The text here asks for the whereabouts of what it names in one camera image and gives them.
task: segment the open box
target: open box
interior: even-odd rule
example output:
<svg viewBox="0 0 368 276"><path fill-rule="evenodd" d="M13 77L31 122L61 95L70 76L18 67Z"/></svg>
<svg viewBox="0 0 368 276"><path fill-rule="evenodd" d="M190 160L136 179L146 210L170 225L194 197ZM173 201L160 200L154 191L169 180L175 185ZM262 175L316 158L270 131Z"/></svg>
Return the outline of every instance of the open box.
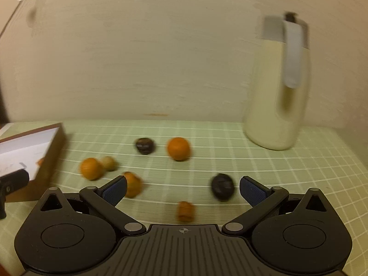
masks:
<svg viewBox="0 0 368 276"><path fill-rule="evenodd" d="M0 176L23 168L29 174L28 185L7 195L6 202L38 200L42 196L65 139L63 126L58 123L0 140Z"/></svg>

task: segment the green checkered tablecloth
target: green checkered tablecloth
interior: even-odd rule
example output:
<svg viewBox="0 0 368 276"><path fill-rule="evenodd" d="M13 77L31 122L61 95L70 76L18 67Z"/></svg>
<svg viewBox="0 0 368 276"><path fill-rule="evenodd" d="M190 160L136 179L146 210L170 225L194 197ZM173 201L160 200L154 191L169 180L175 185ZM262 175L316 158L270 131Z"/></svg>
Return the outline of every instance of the green checkered tablecloth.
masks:
<svg viewBox="0 0 368 276"><path fill-rule="evenodd" d="M53 122L16 123L1 136L6 137ZM248 140L238 123L192 121L65 121L65 145L51 185L64 193L85 186L101 186L132 171L145 182L134 199L124 198L117 208L148 226L177 223L179 201L196 205L194 223L223 223L250 206L239 192L226 202L211 194L210 179L218 172L230 175L236 184L249 175L265 186L280 185L291 193L320 188L348 228L353 250L345 266L351 276L368 271L368 171L333 129L304 127L294 148L272 151ZM185 137L192 157L175 162L166 153L172 137ZM150 137L156 151L140 155L134 141ZM79 164L87 157L113 156L119 169L101 179L89 181L79 174ZM0 263L14 275L22 271L14 251L14 237L35 202L6 204L8 217L0 220Z"/></svg>

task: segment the cream-colored pitcher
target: cream-colored pitcher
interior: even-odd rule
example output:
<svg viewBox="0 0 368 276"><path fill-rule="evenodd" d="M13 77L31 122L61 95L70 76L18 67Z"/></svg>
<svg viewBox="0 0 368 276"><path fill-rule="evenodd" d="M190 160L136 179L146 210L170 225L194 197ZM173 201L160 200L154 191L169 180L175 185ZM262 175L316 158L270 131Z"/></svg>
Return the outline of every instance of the cream-colored pitcher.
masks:
<svg viewBox="0 0 368 276"><path fill-rule="evenodd" d="M310 83L308 26L296 14L264 18L255 57L251 98L243 130L256 144L274 150L294 145Z"/></svg>

